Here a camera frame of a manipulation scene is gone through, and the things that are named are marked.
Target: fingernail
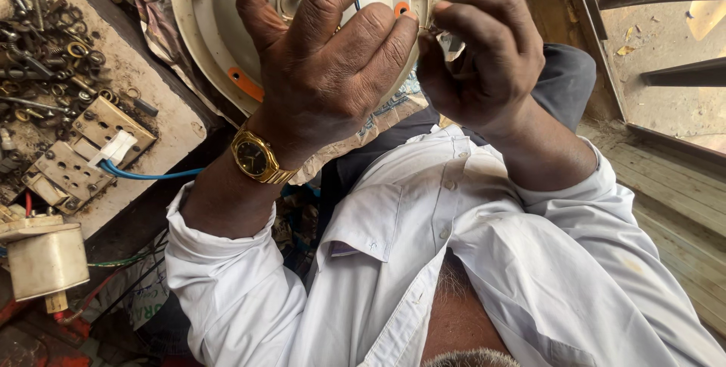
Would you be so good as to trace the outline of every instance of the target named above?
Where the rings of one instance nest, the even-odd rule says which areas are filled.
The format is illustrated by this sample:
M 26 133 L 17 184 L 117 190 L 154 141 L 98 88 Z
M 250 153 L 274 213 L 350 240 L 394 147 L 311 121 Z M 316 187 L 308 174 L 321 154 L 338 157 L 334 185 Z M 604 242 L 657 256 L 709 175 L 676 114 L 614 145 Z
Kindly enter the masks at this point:
M 418 15 L 416 15 L 415 12 L 413 12 L 413 11 L 406 11 L 406 12 L 404 12 L 403 15 L 404 15 L 404 17 L 411 18 L 414 21 L 416 21 L 416 23 L 418 23 Z
M 435 12 L 443 11 L 451 6 L 451 3 L 449 1 L 439 1 L 436 3 L 436 5 L 433 7 L 433 10 Z

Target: dry leaf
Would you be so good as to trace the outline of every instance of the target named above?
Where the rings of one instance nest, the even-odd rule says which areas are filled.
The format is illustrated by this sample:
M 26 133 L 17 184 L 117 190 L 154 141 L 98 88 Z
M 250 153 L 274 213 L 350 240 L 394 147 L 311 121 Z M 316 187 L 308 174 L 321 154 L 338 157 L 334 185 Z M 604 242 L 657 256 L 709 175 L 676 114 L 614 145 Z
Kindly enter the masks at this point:
M 620 56 L 625 56 L 625 55 L 629 54 L 630 52 L 633 52 L 634 50 L 635 50 L 635 48 L 633 48 L 633 47 L 622 47 L 622 48 L 618 49 L 617 54 Z

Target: orange washer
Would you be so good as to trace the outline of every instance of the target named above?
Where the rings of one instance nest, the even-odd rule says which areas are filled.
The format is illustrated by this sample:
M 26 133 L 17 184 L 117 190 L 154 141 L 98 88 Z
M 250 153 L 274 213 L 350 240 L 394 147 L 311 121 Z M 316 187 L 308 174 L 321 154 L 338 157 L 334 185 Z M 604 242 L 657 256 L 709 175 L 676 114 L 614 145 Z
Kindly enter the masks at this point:
M 227 70 L 227 76 L 229 76 L 231 81 L 233 81 L 241 90 L 245 91 L 245 93 L 250 95 L 254 100 L 262 102 L 262 97 L 265 95 L 265 92 L 260 86 L 254 84 L 254 82 L 252 82 L 239 67 L 229 68 Z
M 404 1 L 397 3 L 396 7 L 394 8 L 394 12 L 396 13 L 396 18 L 401 17 L 401 14 L 403 14 L 406 11 L 411 11 L 411 8 Z

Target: gray hair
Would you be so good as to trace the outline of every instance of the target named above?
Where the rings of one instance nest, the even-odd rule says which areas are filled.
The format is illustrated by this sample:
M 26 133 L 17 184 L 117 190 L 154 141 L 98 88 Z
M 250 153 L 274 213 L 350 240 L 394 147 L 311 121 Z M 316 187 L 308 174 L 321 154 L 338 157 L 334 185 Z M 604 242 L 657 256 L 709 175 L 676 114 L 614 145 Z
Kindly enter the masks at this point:
M 521 367 L 510 355 L 484 347 L 437 355 L 422 367 Z

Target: dark trousers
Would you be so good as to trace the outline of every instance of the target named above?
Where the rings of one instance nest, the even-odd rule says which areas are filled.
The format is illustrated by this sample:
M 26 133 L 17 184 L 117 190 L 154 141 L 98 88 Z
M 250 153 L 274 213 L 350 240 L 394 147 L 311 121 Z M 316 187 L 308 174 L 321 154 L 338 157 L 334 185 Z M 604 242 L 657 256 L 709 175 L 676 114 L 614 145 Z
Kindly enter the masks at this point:
M 575 132 L 587 100 L 593 93 L 594 60 L 587 53 L 562 44 L 545 44 L 544 57 L 544 69 L 532 90 L 532 97 L 552 117 Z M 358 177 L 375 159 L 411 137 L 428 134 L 431 126 L 438 123 L 439 113 L 429 105 L 379 134 L 367 145 L 325 164 L 320 187 L 318 238 L 330 222 L 335 205 L 350 192 Z M 462 130 L 477 146 L 486 144 L 484 138 L 471 130 Z

